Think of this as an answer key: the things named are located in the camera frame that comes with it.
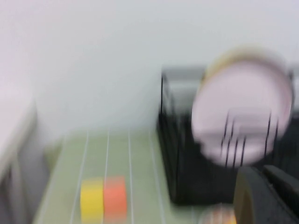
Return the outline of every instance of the dish rack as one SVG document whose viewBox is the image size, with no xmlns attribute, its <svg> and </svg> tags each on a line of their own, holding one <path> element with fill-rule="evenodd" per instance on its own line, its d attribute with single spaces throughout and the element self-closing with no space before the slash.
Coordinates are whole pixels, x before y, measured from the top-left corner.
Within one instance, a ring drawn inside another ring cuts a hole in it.
<svg viewBox="0 0 299 224">
<path fill-rule="evenodd" d="M 171 87 L 171 83 L 183 86 L 186 82 L 198 86 L 203 73 L 203 67 L 170 68 L 162 70 L 161 75 L 157 134 L 169 196 L 177 205 L 232 203 L 234 197 L 238 167 L 216 165 L 206 159 L 201 153 L 201 144 L 193 139 L 191 108 L 197 87 L 192 89 L 185 85 L 180 94 L 175 93 Z M 292 70 L 289 76 L 293 81 Z M 182 96 L 186 92 L 190 93 L 188 99 Z M 265 150 L 263 158 L 251 166 L 261 169 L 266 164 L 274 165 L 299 179 L 299 111 L 292 113 L 289 126 L 281 138 L 277 135 L 277 126 L 275 127 L 273 150 L 270 153 Z M 246 137 L 239 143 L 245 145 L 245 141 Z"/>
</svg>

